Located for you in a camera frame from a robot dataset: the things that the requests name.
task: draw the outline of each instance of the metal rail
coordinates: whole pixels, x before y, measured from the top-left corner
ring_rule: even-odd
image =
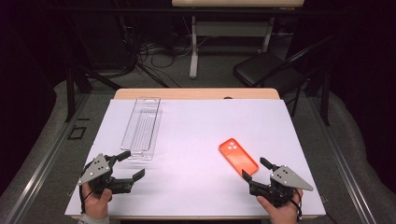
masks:
[[[332,153],[334,155],[334,162],[337,165],[337,168],[340,172],[341,177],[344,180],[350,198],[354,203],[356,210],[361,218],[361,223],[375,224],[376,223],[375,218],[372,212],[370,211],[370,208],[367,202],[365,201],[363,194],[361,193],[361,189],[355,177],[353,176],[352,172],[349,169],[349,166],[347,165],[347,161],[343,155],[343,152],[341,151],[340,147],[337,144],[337,141],[335,140],[335,136],[332,132],[331,126],[325,125],[325,123],[321,119],[321,116],[318,112],[319,110],[318,100],[316,100],[316,98],[314,97],[308,97],[308,102],[313,108],[313,112],[318,121],[320,129],[322,130],[329,144],[329,147],[332,150]]]
[[[76,106],[77,110],[75,116],[71,118],[70,122],[65,123],[62,127],[61,132],[56,138],[52,149],[47,152],[43,160],[40,162],[29,183],[26,185],[26,188],[24,189],[21,197],[18,199],[11,212],[9,213],[6,219],[6,224],[22,223],[27,211],[29,210],[35,199],[35,196],[43,186],[44,181],[50,173],[51,167],[55,163],[56,158],[61,151],[61,145],[63,140],[67,137],[67,134],[70,133],[70,131],[73,129],[74,123],[76,122],[78,115],[84,108],[84,105],[87,104],[88,99],[89,94],[81,95],[81,98],[78,100]]]

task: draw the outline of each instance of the chair leg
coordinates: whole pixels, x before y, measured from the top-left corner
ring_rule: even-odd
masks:
[[[296,98],[294,99],[293,109],[291,110],[291,117],[294,117],[294,114],[296,113],[298,98],[300,97],[300,91],[301,91],[301,86],[299,86],[297,89]]]

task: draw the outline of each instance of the wrist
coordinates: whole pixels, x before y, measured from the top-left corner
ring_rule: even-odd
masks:
[[[94,218],[94,217],[90,217],[89,215],[84,213],[84,214],[82,214],[82,217],[81,217],[81,219],[79,220],[78,223],[108,224],[109,221],[110,221],[109,216],[106,216],[104,218]]]

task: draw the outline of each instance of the sleeve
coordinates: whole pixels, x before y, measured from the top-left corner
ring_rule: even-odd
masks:
[[[108,216],[103,219],[96,219],[88,216],[85,213],[78,221],[78,224],[109,224],[109,223],[110,223],[110,218]]]

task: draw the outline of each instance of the black curtain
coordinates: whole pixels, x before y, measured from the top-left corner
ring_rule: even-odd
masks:
[[[349,8],[350,17],[299,20],[289,54],[336,34],[331,91],[356,120],[367,161],[396,193],[396,4],[392,1],[305,0],[306,9]]]
[[[1,140],[3,194],[50,117],[64,80],[56,42],[32,2],[0,4]]]

